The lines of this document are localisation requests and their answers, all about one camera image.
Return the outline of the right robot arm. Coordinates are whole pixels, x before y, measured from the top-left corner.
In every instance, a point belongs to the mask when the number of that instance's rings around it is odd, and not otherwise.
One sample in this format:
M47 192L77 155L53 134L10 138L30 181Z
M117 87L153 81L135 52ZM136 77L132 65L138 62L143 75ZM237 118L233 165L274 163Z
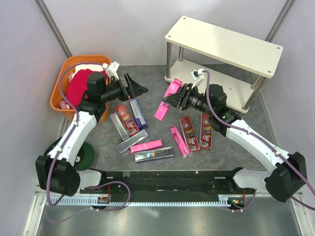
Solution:
M176 109L193 108L208 114L215 131L238 143L265 167L264 171L238 168L234 176L225 181L228 192L235 194L242 188L262 190L284 203L304 185L310 186L302 154L290 154L251 129L227 107L227 96L221 86L211 84L205 92L200 94L190 84L184 84L177 93L163 98L163 102Z

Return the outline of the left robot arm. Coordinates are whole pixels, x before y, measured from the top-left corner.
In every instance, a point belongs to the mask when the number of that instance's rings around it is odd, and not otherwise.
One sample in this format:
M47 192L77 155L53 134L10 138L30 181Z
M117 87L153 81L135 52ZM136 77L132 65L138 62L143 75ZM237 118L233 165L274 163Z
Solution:
M148 92L148 89L124 74L127 86L118 78L111 77L106 84L103 72L94 72L87 79L87 90L77 106L71 126L58 144L47 154L40 155L36 162L36 172L40 188L46 191L73 196L79 189L91 187L96 193L104 193L108 181L101 172L87 169L77 171L74 162L86 137L106 111L106 104L116 99L127 101Z

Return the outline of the pink toothpaste box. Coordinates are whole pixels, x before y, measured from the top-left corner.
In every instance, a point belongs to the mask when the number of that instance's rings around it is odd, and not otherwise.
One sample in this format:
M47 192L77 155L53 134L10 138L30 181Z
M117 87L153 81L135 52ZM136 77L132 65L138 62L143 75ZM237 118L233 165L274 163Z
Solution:
M140 151L153 150L153 149L162 147L162 145L163 145L162 140L150 141L150 142L131 146L129 148L129 152L133 154Z
M167 113L169 109L169 104L166 102L161 102L156 113L155 113L155 118L157 118L158 120L162 121Z
M183 82L177 78L174 79L168 86L164 97L168 97L178 92L178 90L182 87Z
M179 152L183 158L185 158L189 154L189 149L183 140L178 128L174 125L170 126L171 135L179 149Z

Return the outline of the holographic purple toothpaste box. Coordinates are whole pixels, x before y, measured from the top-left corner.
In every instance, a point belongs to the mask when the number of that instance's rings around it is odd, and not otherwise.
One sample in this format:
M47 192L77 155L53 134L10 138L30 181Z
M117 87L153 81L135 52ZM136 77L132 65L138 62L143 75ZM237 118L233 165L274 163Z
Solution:
M173 147L162 147L154 150L140 151L134 154L136 163L160 160L173 156L174 156Z

